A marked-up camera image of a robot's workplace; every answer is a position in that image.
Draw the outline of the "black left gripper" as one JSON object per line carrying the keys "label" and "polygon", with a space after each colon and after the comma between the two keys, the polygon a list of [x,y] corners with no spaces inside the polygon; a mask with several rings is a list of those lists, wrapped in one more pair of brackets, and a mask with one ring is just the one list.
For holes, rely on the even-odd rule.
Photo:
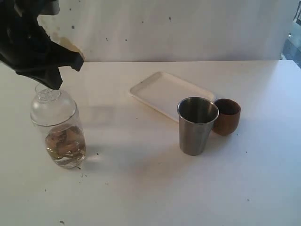
{"label": "black left gripper", "polygon": [[39,25],[39,15],[59,13],[57,0],[2,0],[0,2],[0,60],[18,75],[33,79],[54,90],[63,80],[58,67],[79,72],[84,58],[79,52],[51,42]]}

